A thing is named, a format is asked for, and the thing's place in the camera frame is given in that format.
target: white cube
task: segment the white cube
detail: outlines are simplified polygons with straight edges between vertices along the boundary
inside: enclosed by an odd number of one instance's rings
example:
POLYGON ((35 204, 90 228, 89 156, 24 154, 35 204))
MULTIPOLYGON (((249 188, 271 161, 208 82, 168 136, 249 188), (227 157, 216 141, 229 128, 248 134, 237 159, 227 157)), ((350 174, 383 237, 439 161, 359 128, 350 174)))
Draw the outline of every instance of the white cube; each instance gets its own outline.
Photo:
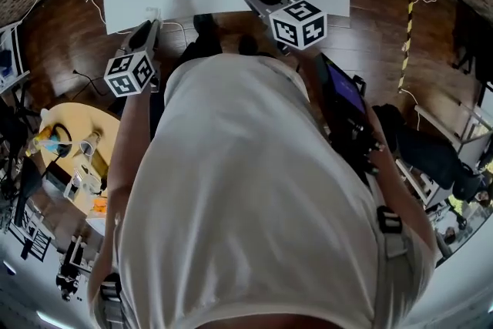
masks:
POLYGON ((274 38, 305 49, 327 37, 327 14, 300 0, 269 15, 274 38))
POLYGON ((141 93, 155 70, 146 51, 110 59, 105 81, 116 97, 141 93))

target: bottle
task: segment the bottle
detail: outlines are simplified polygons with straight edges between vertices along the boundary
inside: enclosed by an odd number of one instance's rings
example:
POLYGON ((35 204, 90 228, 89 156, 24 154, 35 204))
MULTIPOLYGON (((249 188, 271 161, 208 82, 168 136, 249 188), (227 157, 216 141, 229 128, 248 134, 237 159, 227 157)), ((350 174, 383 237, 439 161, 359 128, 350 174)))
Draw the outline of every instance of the bottle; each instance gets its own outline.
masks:
POLYGON ((41 144, 39 144, 39 142, 42 140, 48 140, 51 137, 52 132, 53 128, 50 125, 45 126, 45 128, 36 136, 34 136, 33 139, 29 142, 28 149, 25 151, 25 155, 31 156, 37 153, 41 149, 41 144))

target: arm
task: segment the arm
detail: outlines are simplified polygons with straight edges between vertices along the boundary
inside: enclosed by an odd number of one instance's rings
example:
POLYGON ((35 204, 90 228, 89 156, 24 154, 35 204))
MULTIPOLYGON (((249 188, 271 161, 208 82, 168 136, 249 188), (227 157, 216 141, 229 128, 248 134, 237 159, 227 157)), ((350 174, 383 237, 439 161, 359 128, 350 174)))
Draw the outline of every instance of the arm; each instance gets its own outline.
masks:
POLYGON ((105 238, 89 278, 89 303, 104 279, 111 274, 116 219, 122 220, 125 216, 137 170, 150 144, 149 100, 148 85, 140 95, 129 96, 123 110, 108 172, 105 238))
POLYGON ((368 119, 377 138, 385 144, 384 151, 373 151, 370 160, 378 167, 377 183, 387 206, 393 210, 436 253, 437 242, 428 216, 421 204, 411 195, 395 165, 394 157, 387 148, 381 124, 373 109, 367 105, 368 119))

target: fluorescent light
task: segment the fluorescent light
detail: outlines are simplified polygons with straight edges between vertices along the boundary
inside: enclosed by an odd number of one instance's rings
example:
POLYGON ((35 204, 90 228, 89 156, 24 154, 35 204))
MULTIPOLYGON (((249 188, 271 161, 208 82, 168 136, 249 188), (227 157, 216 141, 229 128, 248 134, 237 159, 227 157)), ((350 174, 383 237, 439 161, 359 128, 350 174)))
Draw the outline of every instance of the fluorescent light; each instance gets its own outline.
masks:
POLYGON ((5 265, 5 267, 7 267, 7 269, 9 269, 13 274, 17 274, 17 272, 15 271, 14 267, 9 263, 9 262, 6 262, 6 261, 3 261, 3 264, 5 265))
POLYGON ((44 320, 44 322, 48 322, 49 324, 51 324, 53 326, 60 327, 61 329, 74 329, 73 327, 71 327, 69 325, 62 324, 62 322, 57 321, 56 319, 53 319, 46 314, 43 314, 41 311, 36 311, 36 313, 38 314, 38 317, 40 317, 42 320, 44 320))

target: tabletop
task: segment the tabletop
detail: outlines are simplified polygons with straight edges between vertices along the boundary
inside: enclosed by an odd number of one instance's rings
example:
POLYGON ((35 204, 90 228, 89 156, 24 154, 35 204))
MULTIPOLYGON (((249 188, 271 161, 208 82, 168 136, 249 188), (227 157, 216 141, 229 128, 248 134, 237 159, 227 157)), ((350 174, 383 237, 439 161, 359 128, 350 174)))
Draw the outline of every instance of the tabletop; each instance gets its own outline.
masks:
MULTIPOLYGON (((101 140, 97 150, 106 163, 109 164, 120 124, 115 116, 96 107, 67 102, 58 104, 47 112, 42 112, 42 122, 39 130, 42 130, 46 125, 54 125, 56 123, 61 123, 67 128, 74 142, 84 140, 94 130, 100 131, 101 140)), ((79 145, 72 146, 68 156, 60 158, 56 162, 70 176, 74 175, 75 170, 72 158, 78 149, 79 145)), ((56 154, 49 152, 44 147, 41 148, 41 155, 46 166, 57 157, 56 154)), ((77 204, 75 201, 74 204, 84 213, 88 213, 92 208, 88 204, 77 204)))

